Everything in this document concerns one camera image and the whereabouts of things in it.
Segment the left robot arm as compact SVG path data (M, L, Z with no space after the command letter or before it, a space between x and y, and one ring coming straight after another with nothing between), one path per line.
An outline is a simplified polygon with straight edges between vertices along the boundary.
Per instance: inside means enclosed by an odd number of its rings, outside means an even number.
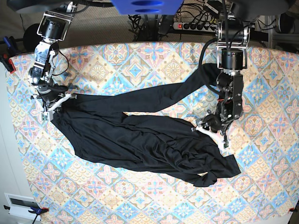
M218 23L215 38L205 43L200 54L199 68L202 68L207 47L216 43L216 65L220 72L217 74L216 88L211 87L207 77L204 78L206 87L219 98L215 111L207 111L207 115L200 119L199 126L213 133L220 132L222 136L243 114L241 70L247 68L250 28L250 23L245 25L239 18L225 15Z

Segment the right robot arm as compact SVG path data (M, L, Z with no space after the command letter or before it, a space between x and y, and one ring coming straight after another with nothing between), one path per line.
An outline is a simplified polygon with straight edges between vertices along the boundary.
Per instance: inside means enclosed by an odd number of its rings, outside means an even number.
M46 11L37 29L42 40L35 48L35 62L29 70L28 80L37 90L37 98L43 101L46 110L68 91L68 87L54 83L52 77L55 75L56 66L53 60L60 52L59 42L65 39L77 9L77 3L72 1Z

